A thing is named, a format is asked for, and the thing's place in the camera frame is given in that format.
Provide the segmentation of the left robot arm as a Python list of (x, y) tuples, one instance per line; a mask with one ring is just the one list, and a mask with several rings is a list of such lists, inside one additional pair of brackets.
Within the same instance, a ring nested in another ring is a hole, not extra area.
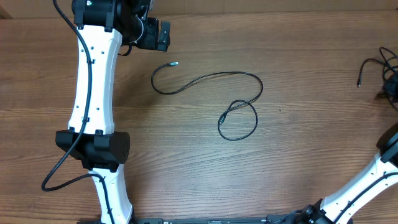
[(117, 132), (113, 119), (116, 61), (122, 46), (165, 52), (170, 23), (148, 13), (152, 0), (74, 0), (70, 25), (78, 38), (75, 102), (68, 127), (56, 133), (56, 145), (79, 160), (95, 183), (100, 223), (134, 223), (124, 165), (130, 137)]

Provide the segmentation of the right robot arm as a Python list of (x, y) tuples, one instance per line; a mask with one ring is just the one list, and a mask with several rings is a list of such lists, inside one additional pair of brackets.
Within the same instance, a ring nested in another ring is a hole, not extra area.
[(309, 205), (295, 223), (348, 223), (351, 217), (375, 196), (397, 183), (397, 125), (378, 140), (379, 152), (344, 187)]

